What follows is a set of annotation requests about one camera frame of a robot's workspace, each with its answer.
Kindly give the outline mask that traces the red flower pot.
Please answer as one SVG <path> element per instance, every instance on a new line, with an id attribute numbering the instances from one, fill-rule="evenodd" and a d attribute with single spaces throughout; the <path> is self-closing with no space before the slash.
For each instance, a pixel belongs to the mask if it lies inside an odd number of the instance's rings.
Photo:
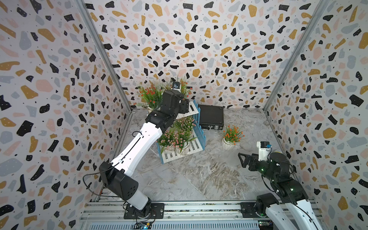
<path id="1" fill-rule="evenodd" d="M 186 98 L 188 98 L 191 94 L 191 87 L 188 86 L 188 82 L 185 78 L 181 78 L 181 79 L 173 79 L 171 78 L 170 81 L 168 81 L 165 85 L 164 88 L 166 90 L 172 89 L 172 82 L 173 81 L 179 81 L 181 83 L 181 94 L 183 94 Z"/>
<path id="2" fill-rule="evenodd" d="M 139 87 L 139 97 L 143 100 L 142 107 L 154 110 L 160 106 L 163 99 L 165 88 L 160 84 L 151 83 L 150 85 L 141 85 Z"/>

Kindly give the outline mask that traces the pink flower pot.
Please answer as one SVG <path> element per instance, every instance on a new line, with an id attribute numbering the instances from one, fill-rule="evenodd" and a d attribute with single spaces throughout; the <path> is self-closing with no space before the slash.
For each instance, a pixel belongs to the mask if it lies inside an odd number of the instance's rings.
<path id="1" fill-rule="evenodd" d="M 173 129 L 165 131 L 165 133 L 158 139 L 158 144 L 161 153 L 165 151 L 173 151 L 175 149 L 175 131 Z"/>
<path id="2" fill-rule="evenodd" d="M 176 132 L 175 133 L 175 152 L 180 155 L 188 155 L 191 141 L 195 140 L 192 133 Z"/>
<path id="3" fill-rule="evenodd" d="M 195 119 L 192 116 L 177 119 L 174 122 L 174 127 L 177 131 L 192 133 L 195 127 Z"/>

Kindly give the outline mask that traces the orange flower pot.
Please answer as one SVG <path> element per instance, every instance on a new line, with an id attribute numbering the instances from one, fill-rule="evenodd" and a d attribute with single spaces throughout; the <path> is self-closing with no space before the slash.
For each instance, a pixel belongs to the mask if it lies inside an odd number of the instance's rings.
<path id="1" fill-rule="evenodd" d="M 224 130 L 224 136 L 222 138 L 222 147 L 225 150 L 231 150 L 235 147 L 235 145 L 240 142 L 240 140 L 244 137 L 242 131 L 235 125 L 228 125 Z"/>

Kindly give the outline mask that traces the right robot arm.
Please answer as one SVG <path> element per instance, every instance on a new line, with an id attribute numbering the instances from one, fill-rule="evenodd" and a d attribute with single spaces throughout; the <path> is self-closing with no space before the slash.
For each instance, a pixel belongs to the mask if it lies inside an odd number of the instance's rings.
<path id="1" fill-rule="evenodd" d="M 290 162 L 280 152 L 271 152 L 264 160 L 260 155 L 239 153 L 243 168 L 257 171 L 271 193 L 256 198 L 254 210 L 262 218 L 270 218 L 280 230 L 321 230 L 310 200 L 299 181 L 291 177 Z"/>

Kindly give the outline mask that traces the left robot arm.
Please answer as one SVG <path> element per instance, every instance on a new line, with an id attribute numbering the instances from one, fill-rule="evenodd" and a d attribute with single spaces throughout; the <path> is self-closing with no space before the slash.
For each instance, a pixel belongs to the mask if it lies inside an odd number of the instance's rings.
<path id="1" fill-rule="evenodd" d="M 103 185 L 130 204 L 136 217 L 146 218 L 151 212 L 151 199 L 139 191 L 139 183 L 131 178 L 137 165 L 165 131 L 174 124 L 178 114 L 189 112 L 189 100 L 175 89 L 163 92 L 159 107 L 152 110 L 141 130 L 128 146 L 111 162 L 99 166 Z"/>

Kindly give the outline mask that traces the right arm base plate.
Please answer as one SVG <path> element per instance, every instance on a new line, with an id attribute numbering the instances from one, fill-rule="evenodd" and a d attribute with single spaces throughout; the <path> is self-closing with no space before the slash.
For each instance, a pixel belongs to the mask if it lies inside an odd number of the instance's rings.
<path id="1" fill-rule="evenodd" d="M 260 214 L 257 212 L 257 207 L 255 202 L 241 202 L 240 203 L 240 211 L 243 218 L 268 218 L 268 216 L 264 214 Z"/>

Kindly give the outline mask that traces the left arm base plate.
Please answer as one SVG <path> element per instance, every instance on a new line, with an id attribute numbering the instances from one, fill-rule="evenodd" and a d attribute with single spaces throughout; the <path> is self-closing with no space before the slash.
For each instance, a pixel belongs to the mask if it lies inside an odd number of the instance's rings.
<path id="1" fill-rule="evenodd" d="M 124 219 L 163 219 L 164 210 L 164 203 L 148 203 L 142 210 L 139 210 L 132 205 L 127 205 Z"/>

